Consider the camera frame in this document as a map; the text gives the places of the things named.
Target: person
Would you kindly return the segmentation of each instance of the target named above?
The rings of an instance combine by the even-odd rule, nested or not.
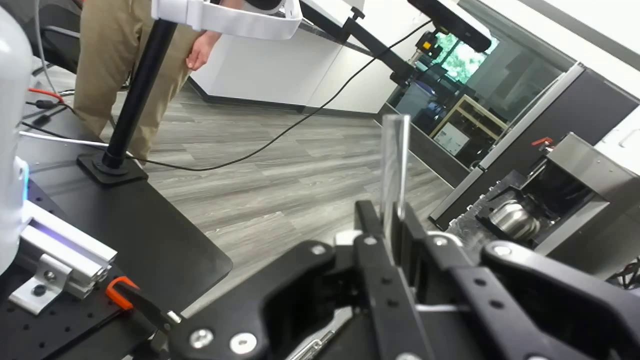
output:
[[[231,7],[240,4],[242,0],[222,0]],[[143,58],[155,25],[150,12],[153,0],[82,0],[74,108],[95,135],[106,128],[118,89]],[[208,62],[218,39],[218,32],[178,25],[133,135],[129,149],[134,158],[148,160],[168,102],[186,75]]]

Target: leg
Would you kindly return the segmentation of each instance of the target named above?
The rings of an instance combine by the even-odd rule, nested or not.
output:
[[[129,0],[88,0],[81,22],[77,112],[101,135],[121,86],[137,66],[141,22]]]
[[[153,17],[148,16],[150,2],[148,0],[137,0],[137,2],[139,2],[137,12],[141,17],[145,17],[141,43],[146,45],[146,39],[153,29]],[[141,124],[131,141],[131,152],[141,160],[148,158],[148,152],[159,135],[161,120],[167,112],[167,106],[186,82],[186,75],[189,75],[186,56],[191,54],[191,48],[197,35],[198,33],[195,29],[186,25],[178,25],[174,39],[168,48],[168,54],[164,56],[155,87],[143,110]]]

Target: metal pole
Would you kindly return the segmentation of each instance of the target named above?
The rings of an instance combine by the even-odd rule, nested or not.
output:
[[[115,135],[109,141],[109,148],[102,156],[106,167],[121,167],[126,156],[126,148],[137,131],[141,113],[146,106],[146,99],[155,87],[155,80],[161,72],[163,60],[168,52],[168,45],[174,38],[176,23],[167,19],[156,19],[148,43],[145,48],[141,66],[133,77],[133,86],[124,99]]]
[[[384,238],[394,250],[394,217],[405,217],[405,192],[407,192],[407,167],[408,167],[408,141],[410,141],[410,115],[388,113],[382,117],[382,200],[380,217]]]

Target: wooden floor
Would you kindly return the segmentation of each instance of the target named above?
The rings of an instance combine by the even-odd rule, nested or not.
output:
[[[150,158],[216,166],[253,152],[305,113],[291,106],[204,102],[186,86],[170,104]],[[352,227],[355,200],[380,197],[380,125],[372,115],[319,113],[229,167],[193,174],[148,164],[146,170],[237,266],[189,315],[297,241],[332,241],[337,232]],[[421,217],[449,192],[446,181],[410,158],[408,202]]]

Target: screw hole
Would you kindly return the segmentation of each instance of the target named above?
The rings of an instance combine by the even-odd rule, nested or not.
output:
[[[499,307],[499,310],[503,310],[505,307],[505,304],[503,302],[499,302],[499,299],[490,299],[488,302],[492,307]]]

